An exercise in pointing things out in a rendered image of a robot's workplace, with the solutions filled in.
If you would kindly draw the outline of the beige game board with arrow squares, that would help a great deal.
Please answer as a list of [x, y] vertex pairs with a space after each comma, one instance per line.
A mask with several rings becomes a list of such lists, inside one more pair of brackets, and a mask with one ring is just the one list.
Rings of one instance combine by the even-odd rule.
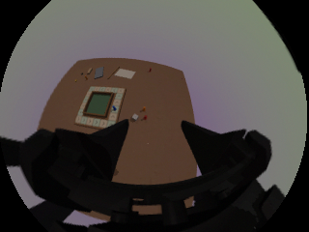
[[[92, 125], [92, 127], [108, 128], [109, 125], [116, 124], [117, 112], [119, 112], [120, 103], [123, 99], [124, 89], [121, 88], [111, 88], [111, 86], [90, 86], [89, 92], [86, 93], [84, 101], [81, 104], [80, 112], [76, 117], [75, 123], [80, 123], [84, 125]], [[108, 116], [109, 105], [113, 100], [113, 96], [116, 97], [113, 101], [116, 111], [111, 109]], [[113, 107], [112, 105], [112, 107]], [[82, 115], [92, 115], [99, 117], [107, 117], [108, 120], [93, 119], [93, 117], [85, 117]]]

